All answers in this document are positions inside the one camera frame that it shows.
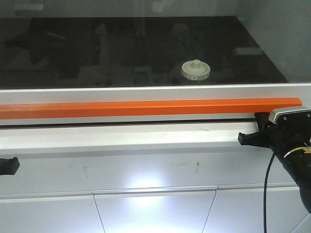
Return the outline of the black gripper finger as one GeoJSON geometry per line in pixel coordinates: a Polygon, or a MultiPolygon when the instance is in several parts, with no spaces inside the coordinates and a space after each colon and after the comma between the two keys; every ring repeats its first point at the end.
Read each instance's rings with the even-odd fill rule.
{"type": "Polygon", "coordinates": [[[12,159],[0,158],[0,175],[15,175],[20,166],[17,157],[12,159]]]}

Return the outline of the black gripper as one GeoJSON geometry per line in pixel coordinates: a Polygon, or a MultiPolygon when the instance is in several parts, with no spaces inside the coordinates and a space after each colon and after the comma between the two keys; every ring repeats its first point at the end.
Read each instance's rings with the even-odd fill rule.
{"type": "Polygon", "coordinates": [[[255,113],[259,129],[255,133],[238,134],[242,146],[269,148],[281,159],[289,161],[290,151],[311,145],[311,119],[309,117],[281,117],[278,123],[269,120],[269,112],[255,113]]]}

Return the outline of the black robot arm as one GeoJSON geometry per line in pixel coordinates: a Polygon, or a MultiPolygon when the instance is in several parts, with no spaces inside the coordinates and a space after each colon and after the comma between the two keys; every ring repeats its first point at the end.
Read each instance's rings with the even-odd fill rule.
{"type": "Polygon", "coordinates": [[[299,187],[302,203],[311,211],[311,111],[286,112],[270,121],[255,113],[258,131],[239,133],[241,145],[269,148],[299,187]]]}

